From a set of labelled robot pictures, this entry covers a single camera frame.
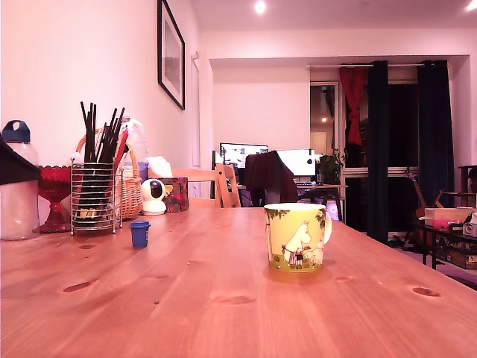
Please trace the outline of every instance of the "mug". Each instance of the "mug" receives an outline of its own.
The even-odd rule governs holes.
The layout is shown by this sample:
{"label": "mug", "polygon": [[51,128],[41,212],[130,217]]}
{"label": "mug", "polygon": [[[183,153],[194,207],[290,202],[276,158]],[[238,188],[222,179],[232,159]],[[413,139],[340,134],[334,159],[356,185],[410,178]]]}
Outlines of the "mug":
{"label": "mug", "polygon": [[269,266],[289,272],[310,272],[323,264],[323,247],[332,232],[326,207],[319,204],[265,205]]}

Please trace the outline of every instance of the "wooden table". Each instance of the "wooden table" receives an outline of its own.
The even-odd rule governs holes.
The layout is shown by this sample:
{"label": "wooden table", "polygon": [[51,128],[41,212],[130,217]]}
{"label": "wooden table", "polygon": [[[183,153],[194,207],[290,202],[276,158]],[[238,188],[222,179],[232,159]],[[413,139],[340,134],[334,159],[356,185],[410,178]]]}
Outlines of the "wooden table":
{"label": "wooden table", "polygon": [[323,268],[268,268],[262,208],[150,219],[149,246],[1,243],[1,356],[475,357],[477,292],[334,222]]}

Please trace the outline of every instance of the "picture frame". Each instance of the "picture frame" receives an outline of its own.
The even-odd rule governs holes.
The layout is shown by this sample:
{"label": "picture frame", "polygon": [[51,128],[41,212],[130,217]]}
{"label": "picture frame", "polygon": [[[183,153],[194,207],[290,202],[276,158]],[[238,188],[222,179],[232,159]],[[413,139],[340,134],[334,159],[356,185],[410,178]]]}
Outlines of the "picture frame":
{"label": "picture frame", "polygon": [[157,80],[186,109],[186,43],[166,0],[157,0]]}

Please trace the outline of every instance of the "wood knot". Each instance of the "wood knot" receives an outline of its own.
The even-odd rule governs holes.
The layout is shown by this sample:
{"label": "wood knot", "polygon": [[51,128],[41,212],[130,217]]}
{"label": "wood knot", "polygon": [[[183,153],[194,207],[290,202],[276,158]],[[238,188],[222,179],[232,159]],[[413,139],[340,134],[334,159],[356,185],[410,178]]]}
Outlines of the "wood knot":
{"label": "wood knot", "polygon": [[96,245],[85,244],[85,245],[80,246],[79,248],[82,248],[83,250],[89,250],[90,248],[94,248],[95,246]]}
{"label": "wood knot", "polygon": [[440,293],[436,291],[432,291],[431,289],[426,289],[424,287],[414,287],[412,292],[417,293],[418,295],[422,296],[429,296],[429,297],[440,297]]}
{"label": "wood knot", "polygon": [[247,296],[218,296],[212,300],[212,302],[215,302],[217,304],[250,304],[254,301],[255,298],[250,298]]}
{"label": "wood knot", "polygon": [[336,280],[338,282],[347,282],[347,281],[351,281],[352,278],[351,277],[340,276],[340,277],[337,277]]}
{"label": "wood knot", "polygon": [[97,278],[93,278],[92,280],[89,280],[87,282],[82,282],[76,285],[68,286],[63,290],[63,292],[68,293],[68,292],[78,291],[80,289],[85,289],[86,287],[91,286],[91,284],[97,280],[98,280]]}

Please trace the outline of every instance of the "cardboard box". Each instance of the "cardboard box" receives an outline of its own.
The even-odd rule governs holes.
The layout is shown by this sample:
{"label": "cardboard box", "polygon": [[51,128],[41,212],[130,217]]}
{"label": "cardboard box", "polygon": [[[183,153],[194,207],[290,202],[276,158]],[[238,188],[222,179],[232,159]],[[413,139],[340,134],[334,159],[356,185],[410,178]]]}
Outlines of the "cardboard box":
{"label": "cardboard box", "polygon": [[434,220],[459,220],[464,222],[467,217],[477,212],[477,209],[471,207],[427,207],[424,209],[424,216],[426,219],[426,225],[431,225]]}
{"label": "cardboard box", "polygon": [[189,209],[188,181],[183,178],[160,178],[165,186],[163,199],[167,213],[180,213]]}
{"label": "cardboard box", "polygon": [[447,261],[463,269],[477,269],[477,255],[466,255],[456,250],[447,251]]}

